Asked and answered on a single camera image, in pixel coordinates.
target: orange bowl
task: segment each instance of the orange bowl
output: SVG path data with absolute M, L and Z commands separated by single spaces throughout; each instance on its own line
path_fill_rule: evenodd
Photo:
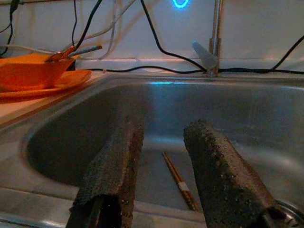
M 50 55 L 31 54 L 0 59 L 0 91 L 51 88 L 74 58 L 45 62 Z

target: wire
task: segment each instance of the wire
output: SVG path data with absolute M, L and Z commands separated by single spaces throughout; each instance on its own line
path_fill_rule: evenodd
M 60 0 L 21 0 L 20 4 L 31 4 L 31 3 L 42 3 L 42 2 L 52 2 L 52 1 L 60 1 Z M 0 6 L 10 5 L 11 0 L 2 0 L 0 1 Z
M 160 42 L 159 42 L 159 40 L 158 40 L 158 38 L 157 38 L 157 34 L 156 34 L 155 29 L 154 29 L 153 23 L 152 23 L 152 21 L 151 21 L 149 12 L 148 12 L 148 10 L 147 10 L 147 8 L 146 8 L 146 5 L 144 4 L 144 1 L 143 1 L 143 0 L 141 0 L 141 3 L 142 3 L 143 10 L 144 10 L 144 12 L 145 12 L 145 14 L 146 14 L 146 17 L 147 17 L 147 19 L 148 19 L 148 22 L 149 22 L 150 28 L 151 28 L 151 30 L 152 30 L 152 33 L 153 33 L 153 36 L 154 36 L 154 39 L 155 39 L 155 42 L 156 42 L 156 44 L 157 44 L 158 49 L 159 49 L 162 53 L 164 53 L 164 54 L 166 54 L 166 55 L 168 55 L 168 56 L 173 56 L 173 57 L 181 58 L 181 59 L 183 59 L 183 60 L 186 60 L 187 62 L 190 62 L 190 63 L 194 64 L 194 65 L 197 66 L 198 68 L 200 68 L 200 69 L 206 71 L 206 69 L 205 69 L 203 66 L 201 66 L 200 64 L 198 64 L 197 62 L 194 62 L 193 60 L 191 60 L 191 59 L 189 59 L 189 58 L 186 58 L 186 57 L 184 57 L 184 56 L 180 56 L 180 55 L 177 55 L 177 54 L 174 54 L 174 53 L 165 51 L 165 50 L 161 47 L 161 44 L 160 44 Z
M 173 70 L 169 69 L 166 67 L 162 66 L 137 66 L 129 69 L 123 69 L 123 70 L 112 70 L 112 69 L 102 69 L 102 68 L 92 68 L 88 70 L 93 70 L 93 71 L 108 71 L 108 72 L 114 72 L 114 73 L 127 73 L 131 71 L 135 71 L 138 69 L 142 68 L 155 68 L 155 69 L 161 69 L 161 70 L 166 70 L 169 72 L 173 72 L 176 74 L 193 74 L 193 73 L 204 73 L 205 71 L 200 69 L 200 70 L 190 70 L 190 71 L 179 71 L 179 70 Z M 258 73 L 258 74 L 266 74 L 270 72 L 275 72 L 275 73 L 287 73 L 287 74 L 299 74 L 299 75 L 304 75 L 303 71 L 293 71 L 293 70 L 272 70 L 272 69 L 249 69 L 249 68 L 228 68 L 228 69 L 220 69 L 219 72 L 237 72 L 237 73 Z
M 115 21 L 115 18 L 116 18 L 116 9 L 117 9 L 117 2 L 116 2 L 116 0 L 114 0 L 113 1 L 113 10 L 112 10 L 112 17 L 113 17 L 112 21 Z M 115 24 L 112 27 L 111 38 L 110 38 L 108 50 L 107 50 L 107 52 L 105 54 L 103 54 L 99 58 L 95 58 L 95 57 L 79 57 L 79 59 L 98 60 L 98 59 L 104 59 L 105 57 L 107 57 L 110 54 L 110 52 L 111 52 L 111 48 L 112 48 L 113 41 L 114 41 L 114 35 L 115 35 Z
M 95 4 L 94 8 L 92 9 L 91 13 L 90 13 L 90 16 L 89 16 L 89 19 L 87 20 L 87 23 L 86 23 L 86 26 L 85 26 L 85 30 L 83 31 L 82 33 L 82 36 L 79 40 L 79 42 L 77 43 L 76 47 L 75 47 L 75 50 L 76 51 L 80 45 L 82 44 L 82 42 L 84 41 L 85 37 L 86 37 L 86 33 L 87 31 L 89 30 L 89 27 L 91 25 L 91 22 L 92 22 L 92 19 L 93 19 L 93 16 L 94 14 L 96 13 L 98 7 L 100 6 L 100 3 L 102 2 L 103 0 L 98 0 L 97 3 Z
M 10 27 L 10 24 L 9 24 L 4 30 L 1 30 L 0 33 L 4 32 L 4 31 L 7 30 L 9 27 Z
M 193 73 L 199 73 L 199 72 L 204 72 L 203 69 L 200 70 L 190 70 L 190 71 L 179 71 L 179 70 L 173 70 L 173 69 L 169 69 L 166 67 L 162 67 L 162 66 L 137 66 L 137 67 L 133 67 L 133 68 L 129 68 L 129 69 L 124 69 L 124 70 L 112 70 L 112 69 L 102 69 L 102 68 L 92 68 L 92 69 L 88 69 L 88 70 L 100 70 L 100 71 L 108 71 L 108 72 L 116 72 L 116 73 L 126 73 L 126 72 L 130 72 L 130 71 L 134 71 L 134 70 L 138 70 L 138 69 L 142 69 L 142 68 L 154 68 L 154 69 L 161 69 L 161 70 L 166 70 L 166 71 L 170 71 L 173 73 L 177 73 L 177 74 L 193 74 Z
M 31 47 L 27 47 L 27 46 L 23 46 L 23 45 L 16 45 L 16 44 L 6 44 L 6 45 L 0 45 L 0 47 L 5 47 L 5 48 L 20 48 L 20 49 L 24 49 L 24 50 L 28 50 L 28 51 L 33 51 L 33 52 L 38 52 L 38 53 L 42 53 L 42 54 L 53 54 L 53 51 L 44 51 L 44 50 L 39 50 L 39 49 L 35 49 L 35 48 L 31 48 Z
M 224 72 L 236 72 L 236 73 L 257 73 L 257 74 L 267 74 L 270 72 L 274 73 L 288 73 L 288 74 L 299 74 L 299 75 L 304 75 L 303 71 L 294 71 L 294 70 L 277 70 L 277 69 L 250 69 L 250 68 L 226 68 L 226 69 L 219 69 L 218 70 L 220 73 Z
M 11 38 L 13 37 L 13 13 L 17 10 L 18 8 L 18 4 L 19 4 L 19 0 L 12 0 L 11 3 L 10 3 L 10 8 L 9 8 L 9 25 L 8 27 L 10 28 L 10 34 L 9 34 L 9 39 L 8 39 L 8 42 L 7 44 L 10 44 L 10 41 L 11 41 Z M 0 56 L 4 55 L 7 51 L 8 51 L 8 47 L 6 47 L 4 49 L 4 51 L 2 53 L 0 53 Z
M 75 15 L 75 22 L 74 22 L 73 32 L 72 32 L 72 44 L 73 44 L 73 46 L 75 45 L 75 42 L 74 42 L 74 34 L 75 34 L 76 25 L 77 25 L 76 0 L 74 0 L 74 15 Z
M 92 38 L 95 38 L 95 37 L 98 37 L 98 36 L 101 36 L 105 33 L 107 33 L 108 31 L 111 30 L 111 28 L 116 24 L 116 22 L 122 17 L 122 15 L 129 9 L 129 7 L 135 2 L 136 0 L 130 0 L 126 6 L 115 16 L 116 19 L 115 21 L 112 21 L 112 23 L 106 27 L 105 29 L 97 32 L 97 33 L 94 33 L 94 34 L 91 34 L 87 37 L 85 37 L 84 40 L 87 40 L 87 39 L 92 39 Z M 65 46 L 61 51 L 64 51 L 66 50 L 67 48 L 69 48 L 70 46 L 72 45 L 72 43 L 68 44 L 67 46 Z
M 12 23 L 9 24 L 9 28 L 10 28 L 10 34 L 7 44 L 10 44 L 11 38 L 13 37 L 13 33 L 14 33 Z M 3 56 L 8 51 L 8 49 L 9 49 L 8 47 L 5 47 L 4 51 L 0 53 L 0 56 Z
M 292 51 L 304 40 L 304 36 L 302 36 L 283 56 L 283 58 L 273 67 L 272 70 L 277 69 L 284 61 L 287 59 L 287 57 L 292 53 Z

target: glowing blue ring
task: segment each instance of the glowing blue ring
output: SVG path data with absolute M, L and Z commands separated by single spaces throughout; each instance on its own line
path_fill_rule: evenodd
M 184 8 L 188 4 L 189 0 L 185 0 L 183 4 L 179 4 L 176 0 L 173 0 L 173 2 L 177 8 Z

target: wooden countertop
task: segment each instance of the wooden countertop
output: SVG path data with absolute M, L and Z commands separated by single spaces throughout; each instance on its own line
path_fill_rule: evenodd
M 72 94 L 90 86 L 92 83 L 100 80 L 106 75 L 108 75 L 108 73 L 93 72 L 92 77 L 84 84 L 51 96 L 0 99 L 0 129 L 64 100 Z

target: stainless steel sink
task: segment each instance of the stainless steel sink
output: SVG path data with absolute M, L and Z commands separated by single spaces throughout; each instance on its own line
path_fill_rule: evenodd
M 233 142 L 286 210 L 304 211 L 304 79 L 120 75 L 0 132 L 0 218 L 63 227 L 88 163 L 126 117 L 145 128 L 135 210 L 145 203 L 181 209 L 203 224 L 201 214 L 187 214 L 162 158 L 167 152 L 199 201 L 182 135 L 202 118 Z M 45 212 L 42 220 L 35 210 Z

